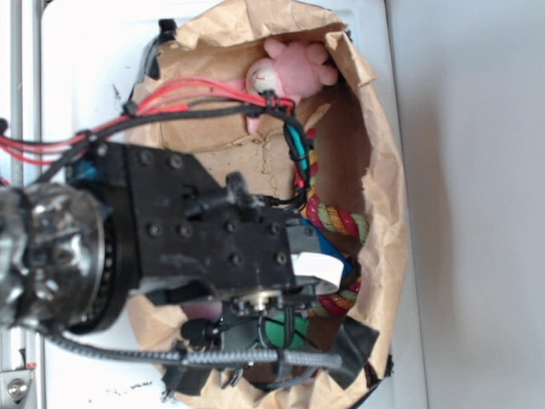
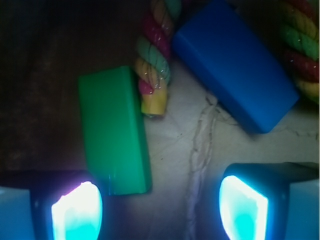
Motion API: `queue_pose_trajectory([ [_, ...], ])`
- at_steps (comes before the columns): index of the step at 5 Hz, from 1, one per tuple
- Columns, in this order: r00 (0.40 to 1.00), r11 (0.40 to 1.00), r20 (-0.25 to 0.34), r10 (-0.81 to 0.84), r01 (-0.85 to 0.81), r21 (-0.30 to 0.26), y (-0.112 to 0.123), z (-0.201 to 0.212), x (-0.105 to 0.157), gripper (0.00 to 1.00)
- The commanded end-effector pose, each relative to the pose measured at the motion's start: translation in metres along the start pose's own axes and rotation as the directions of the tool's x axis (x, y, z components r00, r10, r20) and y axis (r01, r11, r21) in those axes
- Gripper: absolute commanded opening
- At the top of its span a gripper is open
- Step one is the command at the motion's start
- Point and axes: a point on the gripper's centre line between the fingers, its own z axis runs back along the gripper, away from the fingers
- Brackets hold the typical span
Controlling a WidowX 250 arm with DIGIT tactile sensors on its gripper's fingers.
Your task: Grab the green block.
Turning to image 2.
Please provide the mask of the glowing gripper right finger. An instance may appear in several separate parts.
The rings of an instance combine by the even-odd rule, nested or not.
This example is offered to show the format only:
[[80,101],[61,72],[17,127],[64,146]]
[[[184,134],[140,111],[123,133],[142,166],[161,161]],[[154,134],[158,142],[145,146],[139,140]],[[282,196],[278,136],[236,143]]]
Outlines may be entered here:
[[233,163],[219,187],[230,240],[318,240],[320,166],[314,162]]

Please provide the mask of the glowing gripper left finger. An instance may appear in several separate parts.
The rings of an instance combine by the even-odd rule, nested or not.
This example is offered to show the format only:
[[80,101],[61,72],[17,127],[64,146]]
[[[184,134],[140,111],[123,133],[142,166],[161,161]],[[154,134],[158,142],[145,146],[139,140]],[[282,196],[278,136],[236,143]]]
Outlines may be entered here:
[[102,196],[88,172],[1,172],[2,240],[96,240]]

